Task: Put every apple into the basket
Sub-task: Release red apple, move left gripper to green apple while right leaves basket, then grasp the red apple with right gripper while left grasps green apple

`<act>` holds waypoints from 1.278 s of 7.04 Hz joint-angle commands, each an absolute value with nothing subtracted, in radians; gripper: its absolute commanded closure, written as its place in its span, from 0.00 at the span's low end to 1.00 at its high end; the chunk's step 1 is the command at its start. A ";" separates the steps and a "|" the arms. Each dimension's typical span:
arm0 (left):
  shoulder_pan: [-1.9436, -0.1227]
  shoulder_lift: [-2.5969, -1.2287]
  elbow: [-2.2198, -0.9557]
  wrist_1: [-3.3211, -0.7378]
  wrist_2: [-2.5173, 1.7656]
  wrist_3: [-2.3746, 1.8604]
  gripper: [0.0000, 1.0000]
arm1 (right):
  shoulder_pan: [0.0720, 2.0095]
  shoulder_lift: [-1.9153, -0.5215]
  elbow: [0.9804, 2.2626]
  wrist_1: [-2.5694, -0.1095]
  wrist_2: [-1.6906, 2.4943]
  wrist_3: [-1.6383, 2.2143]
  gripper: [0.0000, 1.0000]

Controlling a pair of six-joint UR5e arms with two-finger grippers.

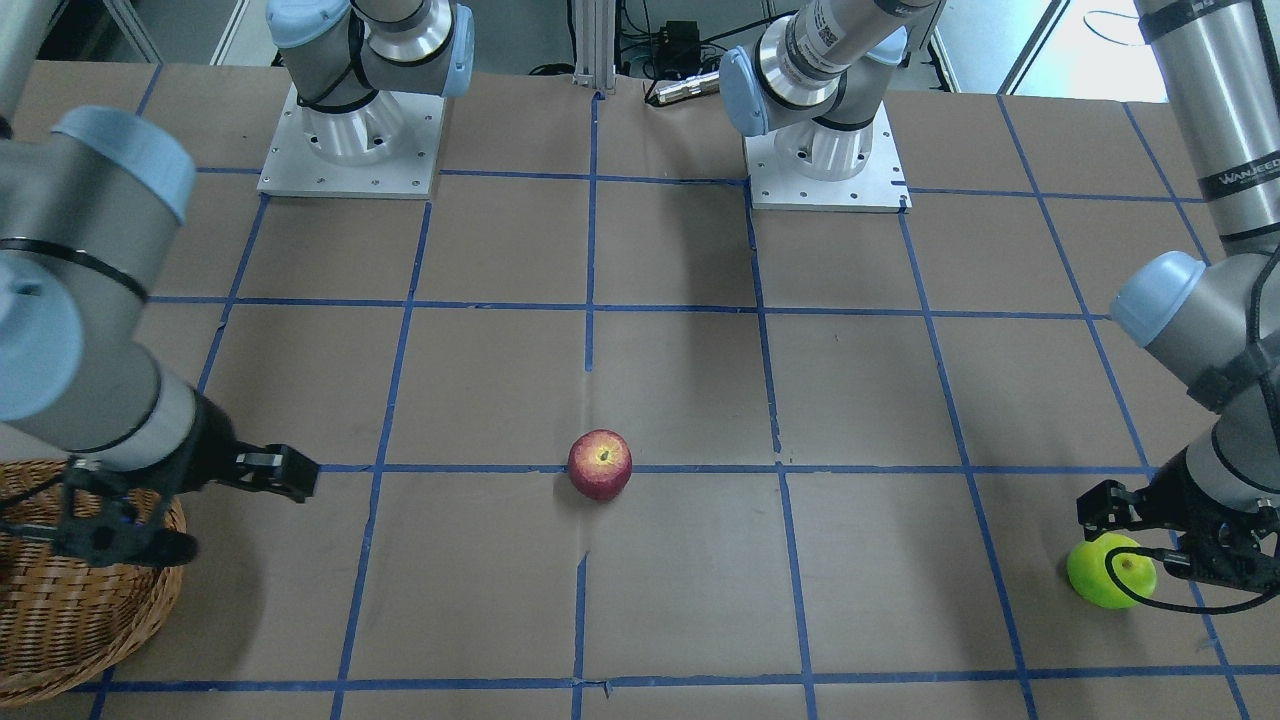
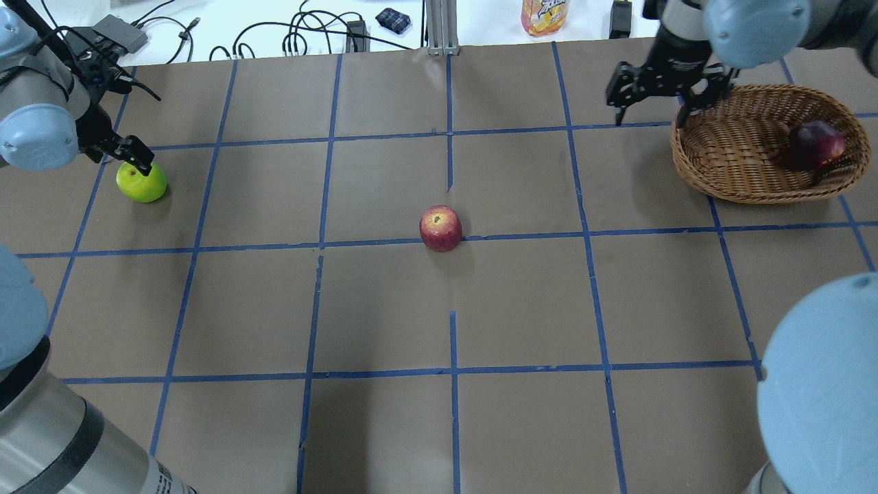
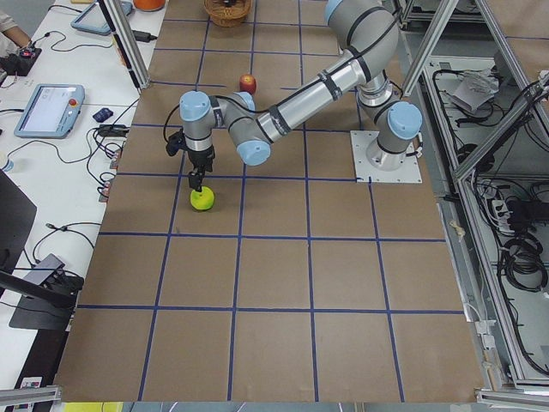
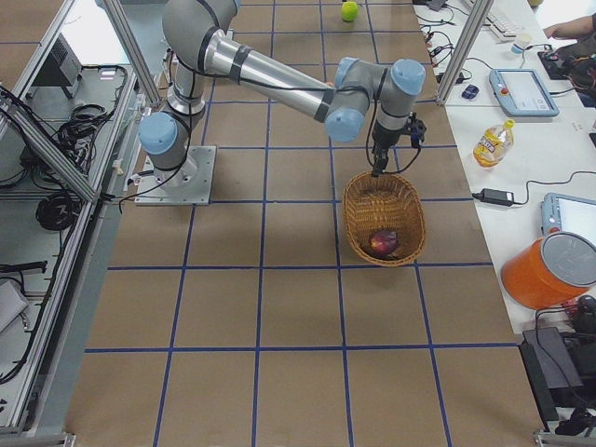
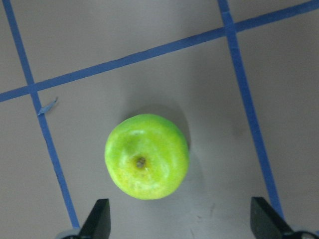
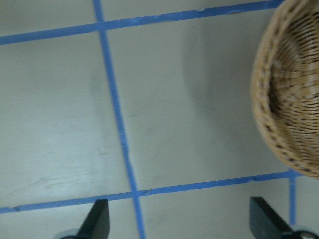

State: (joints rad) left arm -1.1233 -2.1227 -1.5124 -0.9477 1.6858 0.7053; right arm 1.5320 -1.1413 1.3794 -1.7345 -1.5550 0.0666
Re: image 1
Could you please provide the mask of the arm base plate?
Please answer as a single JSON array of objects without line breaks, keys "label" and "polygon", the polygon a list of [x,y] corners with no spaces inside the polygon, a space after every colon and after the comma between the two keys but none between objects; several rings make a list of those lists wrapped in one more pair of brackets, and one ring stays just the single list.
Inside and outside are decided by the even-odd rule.
[{"label": "arm base plate", "polygon": [[904,213],[913,200],[890,115],[836,131],[809,120],[742,140],[753,206],[777,211]]},{"label": "arm base plate", "polygon": [[293,199],[428,200],[436,178],[448,101],[380,92],[346,114],[302,108],[291,88],[257,182]]}]

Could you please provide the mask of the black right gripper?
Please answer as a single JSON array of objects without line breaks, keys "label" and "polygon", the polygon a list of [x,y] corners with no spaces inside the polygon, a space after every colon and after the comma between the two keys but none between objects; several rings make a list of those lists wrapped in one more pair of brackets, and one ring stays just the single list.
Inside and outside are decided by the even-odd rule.
[{"label": "black right gripper", "polygon": [[173,495],[216,483],[297,503],[314,497],[320,474],[317,462],[289,445],[256,446],[239,439],[229,416],[202,395],[196,397],[192,427],[172,455],[170,470]]}]

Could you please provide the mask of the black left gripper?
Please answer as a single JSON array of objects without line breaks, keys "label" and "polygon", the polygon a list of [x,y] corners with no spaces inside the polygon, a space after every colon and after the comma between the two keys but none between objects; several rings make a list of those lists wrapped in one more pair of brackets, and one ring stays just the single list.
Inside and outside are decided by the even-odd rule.
[{"label": "black left gripper", "polygon": [[1106,530],[1167,529],[1181,546],[1253,546],[1277,534],[1277,510],[1230,509],[1193,479],[1185,450],[1164,464],[1148,486],[1128,489],[1103,480],[1076,498],[1076,521],[1088,541]]}]

